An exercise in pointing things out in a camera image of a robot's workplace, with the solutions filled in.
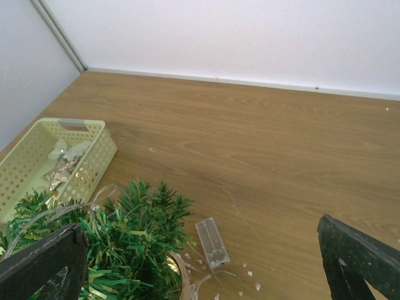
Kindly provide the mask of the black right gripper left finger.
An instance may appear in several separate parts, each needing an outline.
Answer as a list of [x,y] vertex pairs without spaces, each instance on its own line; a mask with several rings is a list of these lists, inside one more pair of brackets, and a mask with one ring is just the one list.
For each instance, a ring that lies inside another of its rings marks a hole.
[[78,299],[89,243],[77,223],[1,261],[1,299]]

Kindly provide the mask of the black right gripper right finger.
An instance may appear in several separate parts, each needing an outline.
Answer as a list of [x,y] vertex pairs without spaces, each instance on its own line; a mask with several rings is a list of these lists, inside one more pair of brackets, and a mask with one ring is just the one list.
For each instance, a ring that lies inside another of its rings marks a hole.
[[322,265],[332,299],[399,299],[399,251],[325,214],[319,221]]

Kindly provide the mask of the small green christmas tree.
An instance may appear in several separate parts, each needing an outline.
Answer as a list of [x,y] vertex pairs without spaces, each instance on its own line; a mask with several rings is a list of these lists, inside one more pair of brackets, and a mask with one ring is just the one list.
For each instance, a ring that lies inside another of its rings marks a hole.
[[47,192],[34,191],[15,206],[1,234],[1,256],[12,255],[64,226],[77,223],[88,240],[88,274],[80,299],[179,299],[181,268],[170,258],[190,243],[184,218],[191,200],[165,182],[131,182],[103,207],[70,199],[48,204]]

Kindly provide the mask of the silver mesh ribbon bow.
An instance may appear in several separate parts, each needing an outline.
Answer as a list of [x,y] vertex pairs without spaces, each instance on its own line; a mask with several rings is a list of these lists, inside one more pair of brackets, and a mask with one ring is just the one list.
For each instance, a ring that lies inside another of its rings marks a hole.
[[54,144],[53,150],[48,154],[48,158],[52,160],[64,159],[72,161],[83,157],[90,146],[91,141],[83,141],[77,145],[68,146],[66,141],[59,139]]

